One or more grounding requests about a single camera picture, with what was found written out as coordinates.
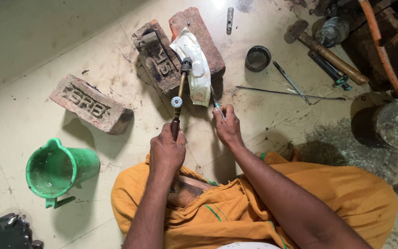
foot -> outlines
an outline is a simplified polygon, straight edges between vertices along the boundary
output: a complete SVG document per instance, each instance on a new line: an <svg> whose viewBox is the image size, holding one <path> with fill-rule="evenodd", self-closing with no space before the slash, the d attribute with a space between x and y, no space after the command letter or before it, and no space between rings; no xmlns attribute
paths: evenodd
<svg viewBox="0 0 398 249"><path fill-rule="evenodd" d="M303 158L300 156L300 151L293 149L293 152L291 154L290 162L303 162Z"/></svg>

stained floor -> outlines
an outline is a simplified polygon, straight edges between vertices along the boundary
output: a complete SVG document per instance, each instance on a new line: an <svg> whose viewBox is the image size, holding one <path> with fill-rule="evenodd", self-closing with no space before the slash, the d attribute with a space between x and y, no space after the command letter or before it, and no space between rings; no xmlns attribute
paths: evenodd
<svg viewBox="0 0 398 249"><path fill-rule="evenodd" d="M150 139L173 115L169 99L152 85L130 37L152 19L170 37L168 20L191 6L199 9L226 64L223 80L215 86L221 93L220 104L234 105L243 140L255 153L276 150L288 156L292 145L306 144L317 127L335 126L386 98L353 82L349 92L334 89L332 80L307 56L304 45L284 41L286 28L299 19L310 23L307 31L311 33L316 19L308 10L313 3L0 0L0 215L24 214L33 238L44 241L48 249L119 248L123 238L110 206L114 179L145 159ZM225 31L228 7L235 8L230 35ZM246 53L255 45L267 47L306 94L342 96L347 101L308 106L301 98L235 88L292 89L272 65L260 73L245 69ZM332 51L349 62L341 47ZM67 74L86 80L134 110L135 117L123 134L107 135L48 99ZM188 101L183 108L181 127L188 139L185 166L209 180L226 183L241 170L218 141L211 110L211 106L193 106ZM76 201L55 210L45 209L45 200L34 195L25 180L29 156L52 137L67 147L91 148L101 160L99 176L82 183L82 189L71 189ZM393 178L398 181L398 165ZM384 248L398 248L398 215Z"/></svg>

green bucket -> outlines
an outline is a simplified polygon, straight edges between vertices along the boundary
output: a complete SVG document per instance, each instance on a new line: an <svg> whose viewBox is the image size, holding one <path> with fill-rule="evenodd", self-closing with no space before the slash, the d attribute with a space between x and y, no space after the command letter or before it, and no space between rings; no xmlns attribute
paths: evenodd
<svg viewBox="0 0 398 249"><path fill-rule="evenodd" d="M99 157L93 150L66 148L58 138L50 139L29 158L26 179L30 190L46 199L46 208L58 208L76 199L58 201L69 189L99 172Z"/></svg>

bucket handle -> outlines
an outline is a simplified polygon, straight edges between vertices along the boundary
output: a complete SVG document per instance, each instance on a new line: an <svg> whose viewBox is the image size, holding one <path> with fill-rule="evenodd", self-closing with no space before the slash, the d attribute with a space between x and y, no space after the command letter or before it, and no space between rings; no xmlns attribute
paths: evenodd
<svg viewBox="0 0 398 249"><path fill-rule="evenodd" d="M58 198L49 198L46 199L46 208L53 207L55 209L74 200L76 200L75 196L70 196L60 201L58 201Z"/></svg>

white paper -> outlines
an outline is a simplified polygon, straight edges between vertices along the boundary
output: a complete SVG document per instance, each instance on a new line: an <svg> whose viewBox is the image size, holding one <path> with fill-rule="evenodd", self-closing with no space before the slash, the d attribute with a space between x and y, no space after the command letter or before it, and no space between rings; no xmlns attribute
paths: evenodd
<svg viewBox="0 0 398 249"><path fill-rule="evenodd" d="M211 73L207 59L203 54L196 37L185 27L178 37L170 44L182 60L190 57L193 61L188 75L190 98L195 105L208 106L210 103Z"/></svg>

